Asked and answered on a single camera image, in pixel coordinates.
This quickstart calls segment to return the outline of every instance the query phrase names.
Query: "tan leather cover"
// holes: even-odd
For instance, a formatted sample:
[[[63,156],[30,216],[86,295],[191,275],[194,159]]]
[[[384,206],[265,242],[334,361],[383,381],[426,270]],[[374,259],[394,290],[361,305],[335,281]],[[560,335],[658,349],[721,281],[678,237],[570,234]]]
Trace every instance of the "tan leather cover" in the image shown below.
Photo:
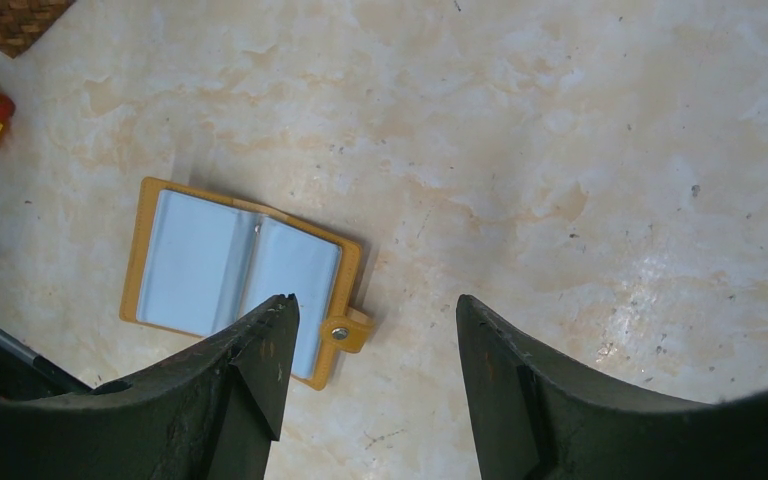
[[[313,376],[310,379],[297,377],[299,381],[306,383],[316,390],[325,388],[337,356],[337,351],[359,352],[372,331],[373,324],[369,318],[349,307],[349,296],[351,295],[360,265],[360,246],[351,240],[265,205],[258,205],[226,195],[206,192],[158,178],[146,177],[140,188],[137,218],[134,223],[134,238],[131,242],[131,256],[128,260],[125,288],[122,293],[122,304],[119,308],[119,317],[126,322],[170,330],[165,327],[137,321],[137,303],[140,298],[140,287],[145,271],[149,241],[151,240],[151,229],[154,225],[154,213],[157,210],[157,199],[162,190],[172,190],[241,210],[262,213],[340,247],[340,265],[337,267],[337,278],[334,281],[334,290],[331,293],[331,302],[328,305],[328,317],[322,322],[320,327],[321,342],[313,369]],[[335,340],[331,335],[331,332],[338,327],[346,328],[349,331],[348,336],[343,340]],[[195,336],[186,332],[178,333]]]

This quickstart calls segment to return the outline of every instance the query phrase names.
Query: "brown basket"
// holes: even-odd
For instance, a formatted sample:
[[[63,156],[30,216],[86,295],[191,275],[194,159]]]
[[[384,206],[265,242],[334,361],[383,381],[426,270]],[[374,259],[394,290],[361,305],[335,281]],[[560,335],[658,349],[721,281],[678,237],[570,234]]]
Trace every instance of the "brown basket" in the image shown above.
[[[0,0],[0,50],[16,57],[31,47],[74,0]]]

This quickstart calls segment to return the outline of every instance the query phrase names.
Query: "marble surface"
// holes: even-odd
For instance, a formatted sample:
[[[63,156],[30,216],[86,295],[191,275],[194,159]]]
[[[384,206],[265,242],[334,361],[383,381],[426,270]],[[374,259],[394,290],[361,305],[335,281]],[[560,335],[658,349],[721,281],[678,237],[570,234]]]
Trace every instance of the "marble surface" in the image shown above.
[[[379,323],[290,387],[268,478],[477,478],[454,305],[628,382],[768,388],[768,2],[78,2],[0,54],[0,326],[90,384],[140,180],[361,239]]]

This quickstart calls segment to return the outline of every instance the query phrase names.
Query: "marble tile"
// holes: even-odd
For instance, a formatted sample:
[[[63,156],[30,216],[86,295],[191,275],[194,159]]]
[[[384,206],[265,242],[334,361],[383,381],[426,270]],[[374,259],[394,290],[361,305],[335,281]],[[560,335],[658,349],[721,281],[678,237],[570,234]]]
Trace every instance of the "marble tile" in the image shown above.
[[[365,242],[380,326],[291,385],[269,478],[477,478],[461,293],[634,384],[768,388],[768,2],[85,0],[0,88],[0,326],[91,384],[191,342],[117,318],[144,176]]]

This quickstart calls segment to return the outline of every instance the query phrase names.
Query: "notebook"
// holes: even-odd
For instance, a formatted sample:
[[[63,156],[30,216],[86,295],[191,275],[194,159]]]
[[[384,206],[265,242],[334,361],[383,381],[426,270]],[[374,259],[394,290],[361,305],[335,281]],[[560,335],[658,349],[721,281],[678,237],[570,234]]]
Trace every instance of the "notebook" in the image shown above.
[[[137,302],[139,322],[212,335],[276,294],[295,294],[293,375],[310,379],[341,249],[258,212],[162,190]]]

